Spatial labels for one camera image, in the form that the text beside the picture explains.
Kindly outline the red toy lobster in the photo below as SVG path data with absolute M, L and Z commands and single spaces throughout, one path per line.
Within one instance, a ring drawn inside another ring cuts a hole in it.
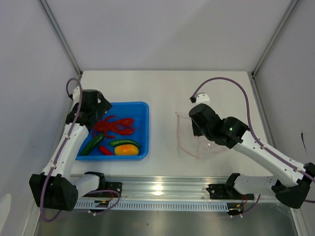
M 122 135 L 129 136 L 134 133 L 134 122 L 133 118 L 122 118 L 115 121 L 111 121 L 110 119 L 116 118 L 116 116 L 108 116 L 105 118 L 101 118 L 92 128 L 92 137 L 104 134 L 105 138 L 114 139 L 116 138 L 114 135 L 109 135 L 110 132 Z

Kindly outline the clear pink zip top bag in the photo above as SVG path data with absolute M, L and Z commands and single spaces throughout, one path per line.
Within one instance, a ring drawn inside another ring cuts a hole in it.
M 196 159 L 215 158 L 230 151 L 224 146 L 219 146 L 207 140 L 204 136 L 194 136 L 191 118 L 188 113 L 175 112 L 175 114 L 177 117 L 177 146 L 180 151 Z

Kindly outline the blue plastic bin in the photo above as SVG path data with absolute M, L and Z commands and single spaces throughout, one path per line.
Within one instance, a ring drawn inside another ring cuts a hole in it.
M 145 102 L 114 102 L 95 124 L 80 147 L 80 152 L 97 135 L 104 139 L 79 161 L 138 161 L 149 152 L 150 109 Z

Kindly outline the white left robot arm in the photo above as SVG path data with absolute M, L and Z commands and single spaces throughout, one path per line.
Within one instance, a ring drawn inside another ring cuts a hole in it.
M 71 211 L 79 198 L 90 192 L 100 197 L 107 190 L 102 173 L 86 172 L 75 181 L 70 181 L 70 174 L 82 143 L 112 105 L 95 89 L 76 88 L 69 97 L 74 105 L 66 117 L 63 136 L 43 171 L 29 180 L 36 205 L 41 208 Z

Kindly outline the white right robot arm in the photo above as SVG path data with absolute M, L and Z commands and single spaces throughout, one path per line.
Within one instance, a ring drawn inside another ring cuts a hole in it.
M 235 117 L 220 118 L 208 105 L 198 104 L 189 111 L 193 134 L 204 136 L 219 146 L 239 152 L 271 173 L 269 177 L 232 173 L 224 184 L 225 194 L 236 199 L 246 194 L 276 197 L 282 204 L 299 209 L 306 202 L 312 179 L 313 163 L 299 163 L 255 140 L 250 128 Z

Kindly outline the dark green toy cucumber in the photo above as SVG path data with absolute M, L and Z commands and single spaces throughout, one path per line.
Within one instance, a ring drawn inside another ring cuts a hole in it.
M 89 155 L 104 139 L 104 134 L 99 134 L 92 138 L 81 150 L 79 156 L 87 156 Z

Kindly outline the green toy chili pepper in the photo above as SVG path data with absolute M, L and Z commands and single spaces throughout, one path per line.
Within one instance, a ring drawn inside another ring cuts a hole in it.
M 141 146 L 136 141 L 130 139 L 114 140 L 110 142 L 110 146 L 112 147 L 117 147 L 121 145 L 134 145 L 137 148 L 141 148 Z

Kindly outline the red toy chili pepper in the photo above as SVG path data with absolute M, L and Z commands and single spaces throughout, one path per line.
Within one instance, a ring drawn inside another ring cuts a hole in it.
M 108 150 L 105 146 L 99 146 L 99 151 L 100 151 L 103 155 L 114 155 L 114 153 L 111 152 L 110 150 Z

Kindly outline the orange yellow toy mango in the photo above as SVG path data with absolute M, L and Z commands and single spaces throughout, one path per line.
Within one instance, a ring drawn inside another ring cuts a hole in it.
M 116 155 L 138 155 L 139 148 L 132 144 L 116 146 L 114 149 Z

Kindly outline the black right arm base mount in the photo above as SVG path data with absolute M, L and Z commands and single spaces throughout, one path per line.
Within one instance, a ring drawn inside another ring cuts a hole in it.
M 212 200 L 254 200 L 254 194 L 240 194 L 227 184 L 209 184 L 206 190 Z

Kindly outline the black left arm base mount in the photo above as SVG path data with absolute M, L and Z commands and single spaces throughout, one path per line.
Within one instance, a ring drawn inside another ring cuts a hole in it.
M 122 193 L 122 182 L 106 182 L 104 187 L 99 187 L 97 191 L 100 190 L 113 190 L 121 195 Z M 99 192 L 99 193 L 89 193 L 84 195 L 84 197 L 92 197 L 92 198 L 116 198 L 117 194 L 113 192 Z

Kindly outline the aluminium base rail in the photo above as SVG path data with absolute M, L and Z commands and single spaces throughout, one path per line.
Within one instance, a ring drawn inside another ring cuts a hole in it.
M 106 176 L 107 182 L 121 182 L 121 199 L 126 201 L 209 202 L 206 188 L 225 183 L 226 177 L 142 177 Z

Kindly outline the left aluminium frame post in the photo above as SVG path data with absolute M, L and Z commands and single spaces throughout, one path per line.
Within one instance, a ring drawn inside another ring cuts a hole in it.
M 83 74 L 75 56 L 74 53 L 60 27 L 60 24 L 58 23 L 49 3 L 47 0 L 38 0 L 37 1 L 45 15 L 45 17 L 47 18 L 48 23 L 50 24 L 57 40 L 59 41 L 66 57 L 68 58 L 72 68 L 74 69 L 74 71 L 76 72 L 77 76 L 80 78 Z

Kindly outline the aluminium frame post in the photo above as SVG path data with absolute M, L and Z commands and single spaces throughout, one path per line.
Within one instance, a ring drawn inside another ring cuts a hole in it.
M 50 24 L 57 40 L 59 41 L 66 57 L 68 58 L 72 68 L 74 69 L 74 71 L 76 72 L 77 76 L 80 78 L 83 74 L 75 56 L 74 53 L 60 27 L 60 24 L 58 23 L 49 3 L 47 0 L 38 0 L 37 1 L 45 15 L 45 17 L 47 18 L 48 23 Z
M 270 54 L 272 53 L 274 47 L 278 43 L 280 37 L 284 33 L 286 27 L 288 26 L 291 18 L 293 17 L 294 13 L 298 9 L 301 0 L 291 0 L 288 7 L 286 8 L 281 20 L 277 24 L 271 38 L 269 39 L 265 49 L 263 50 L 262 55 L 259 57 L 253 71 L 251 72 L 252 78 L 255 79 L 264 64 L 266 63 L 267 59 L 269 58 Z

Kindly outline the right aluminium frame post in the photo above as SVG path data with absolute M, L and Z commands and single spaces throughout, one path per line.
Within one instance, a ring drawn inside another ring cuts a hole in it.
M 266 63 L 267 59 L 269 58 L 270 54 L 272 53 L 274 47 L 278 43 L 280 37 L 284 33 L 286 27 L 288 26 L 291 18 L 293 17 L 294 13 L 298 9 L 301 0 L 291 0 L 288 7 L 286 8 L 281 20 L 277 24 L 271 38 L 269 39 L 265 49 L 263 50 L 262 55 L 259 57 L 253 71 L 251 72 L 252 78 L 255 79 L 264 64 Z

